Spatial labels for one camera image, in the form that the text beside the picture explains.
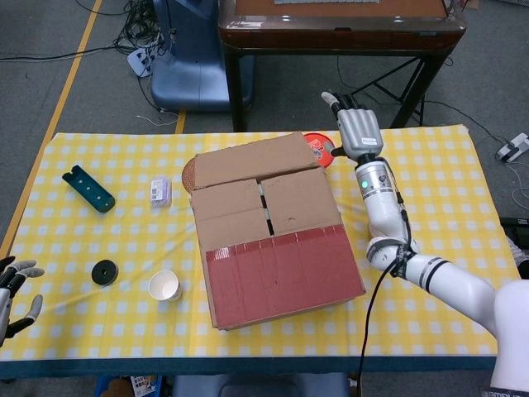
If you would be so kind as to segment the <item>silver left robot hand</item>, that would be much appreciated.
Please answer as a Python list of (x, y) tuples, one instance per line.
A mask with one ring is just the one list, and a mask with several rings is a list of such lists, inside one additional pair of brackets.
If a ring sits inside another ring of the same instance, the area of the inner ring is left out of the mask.
[(24, 318), (11, 323), (12, 301), (28, 278), (43, 276), (45, 271), (36, 267), (36, 261), (16, 261), (15, 256), (1, 259), (1, 345), (22, 330), (30, 327), (39, 317), (43, 305), (41, 294), (36, 295)]

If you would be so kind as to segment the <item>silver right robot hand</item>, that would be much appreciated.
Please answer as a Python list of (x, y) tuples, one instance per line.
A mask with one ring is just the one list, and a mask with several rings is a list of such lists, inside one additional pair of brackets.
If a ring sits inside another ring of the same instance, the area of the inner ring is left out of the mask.
[(330, 155), (344, 156), (360, 165), (375, 160), (384, 147), (375, 113), (359, 105), (351, 94), (323, 91), (321, 97), (335, 117), (341, 137), (340, 146), (326, 145)]

